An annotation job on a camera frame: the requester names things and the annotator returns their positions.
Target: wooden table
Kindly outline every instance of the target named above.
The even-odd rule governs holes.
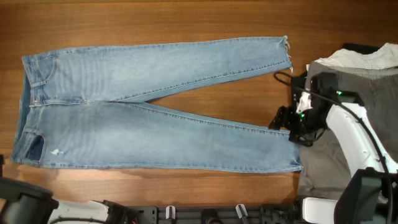
[[[17,126],[24,69],[22,55],[86,45],[288,35],[294,73],[300,74],[306,63],[328,57],[343,42],[378,46],[398,42],[397,1],[24,2],[0,0],[0,153],[7,158]],[[262,75],[186,91],[152,103],[267,126],[278,107],[288,105],[288,97],[286,86],[270,75]],[[4,176],[48,188],[65,200],[106,199],[123,205],[156,206],[291,202],[299,180],[299,173],[38,169],[9,159]]]

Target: black cable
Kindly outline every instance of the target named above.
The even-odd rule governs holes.
[[[105,224],[105,221],[95,220],[92,218],[62,218],[58,217],[57,219],[52,220],[49,224],[55,224],[60,222],[68,222],[68,221],[75,221],[75,222],[89,222],[89,223],[102,223]]]
[[[314,142],[317,141],[317,140],[319,140],[319,139],[323,136],[323,134],[325,133],[325,131],[326,131],[326,128],[323,128],[320,134],[315,133],[315,140],[314,140]]]
[[[4,165],[4,156],[0,155],[0,177],[2,177],[2,166]]]
[[[292,76],[289,75],[288,73],[285,73],[285,72],[275,72],[275,73],[274,73],[274,78],[275,78],[278,82],[283,83],[283,84],[285,84],[285,85],[287,85],[287,86],[289,86],[289,87],[291,87],[291,88],[295,88],[295,89],[297,89],[297,90],[304,91],[304,92],[306,92],[306,93],[311,94],[312,96],[316,96],[316,97],[318,97],[319,99],[323,99],[323,100],[325,100],[325,101],[328,101],[328,102],[330,102],[330,103],[333,103],[334,105],[337,105],[337,106],[343,108],[343,109],[346,110],[349,114],[351,114],[351,115],[358,121],[358,123],[363,127],[363,129],[366,131],[366,133],[368,134],[368,136],[370,137],[370,139],[371,139],[371,141],[372,141],[372,143],[373,143],[373,145],[374,145],[374,148],[375,148],[375,150],[376,150],[376,152],[377,152],[377,155],[379,156],[381,165],[383,166],[384,173],[385,173],[385,175],[386,175],[386,180],[387,180],[387,193],[388,193],[388,207],[389,207],[389,208],[388,208],[388,215],[387,215],[386,223],[387,223],[387,224],[391,224],[392,209],[393,209],[392,184],[391,184],[391,179],[390,179],[390,173],[389,173],[389,171],[388,171],[388,167],[387,167],[387,164],[386,164],[386,158],[382,155],[382,153],[381,153],[381,151],[380,151],[380,149],[379,149],[379,146],[377,145],[377,142],[376,142],[375,138],[373,137],[372,133],[370,132],[370,130],[368,129],[368,127],[365,125],[365,123],[363,122],[363,120],[362,120],[360,117],[358,117],[354,112],[352,112],[350,109],[348,109],[346,106],[344,106],[343,104],[341,104],[340,102],[336,102],[336,101],[334,101],[334,100],[331,100],[331,99],[326,98],[326,97],[324,97],[324,96],[321,96],[321,95],[319,95],[319,94],[313,93],[313,92],[308,91],[308,90],[306,90],[306,89],[303,89],[303,88],[300,88],[300,87],[297,87],[297,86],[292,86],[290,83],[287,83],[287,82],[281,80],[280,78],[278,78],[277,74],[281,74],[281,75],[284,75],[284,76],[286,76],[286,77],[292,78]]]

